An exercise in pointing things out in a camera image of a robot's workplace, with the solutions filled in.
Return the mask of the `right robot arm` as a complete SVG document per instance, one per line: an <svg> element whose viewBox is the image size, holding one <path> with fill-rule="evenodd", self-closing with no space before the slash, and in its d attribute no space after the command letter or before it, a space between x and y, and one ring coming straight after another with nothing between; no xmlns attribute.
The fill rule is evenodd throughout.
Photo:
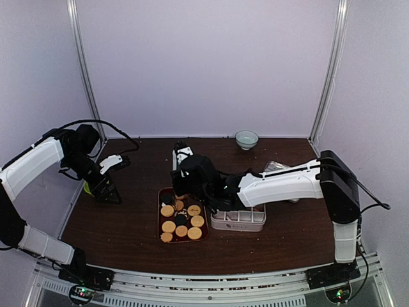
<svg viewBox="0 0 409 307"><path fill-rule="evenodd" d="M360 277L357 237L360 226L356 176L331 150L305 164L277 171L227 174L190 147L173 150L173 191L196 197L212 212L252 208L296 199L323 199L334 230L334 263L306 272L310 288L327 287Z"/></svg>

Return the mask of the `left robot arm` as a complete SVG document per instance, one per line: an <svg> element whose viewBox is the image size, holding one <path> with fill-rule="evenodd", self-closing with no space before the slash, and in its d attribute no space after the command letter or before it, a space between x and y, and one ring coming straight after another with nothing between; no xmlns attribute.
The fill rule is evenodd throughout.
<svg viewBox="0 0 409 307"><path fill-rule="evenodd" d="M127 167L123 154L101 162L91 152L101 141L91 120L51 129L37 142L1 168L1 243L59 267L59 278L93 290L109 290L114 273L86 263L82 248L56 237L49 228L62 219L57 212L67 203L68 180L86 181L97 203L120 204L119 192L109 172Z"/></svg>

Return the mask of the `smooth round tan cookie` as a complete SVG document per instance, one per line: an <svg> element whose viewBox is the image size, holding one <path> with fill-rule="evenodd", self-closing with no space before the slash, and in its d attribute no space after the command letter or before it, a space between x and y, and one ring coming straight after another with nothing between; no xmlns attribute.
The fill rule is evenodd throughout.
<svg viewBox="0 0 409 307"><path fill-rule="evenodd" d="M175 229L175 234L178 237L185 237L188 233L188 228L185 225L177 226Z"/></svg>

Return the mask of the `white handled metal tongs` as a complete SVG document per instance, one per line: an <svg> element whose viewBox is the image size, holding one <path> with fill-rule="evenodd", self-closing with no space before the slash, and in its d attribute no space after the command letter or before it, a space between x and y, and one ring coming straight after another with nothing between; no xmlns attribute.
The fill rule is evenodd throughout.
<svg viewBox="0 0 409 307"><path fill-rule="evenodd" d="M185 204L184 204L184 199L186 198L186 194L183 194L181 196L177 196L175 194L175 202L174 202L174 208L176 211L181 211L182 209L184 209Z"/></svg>

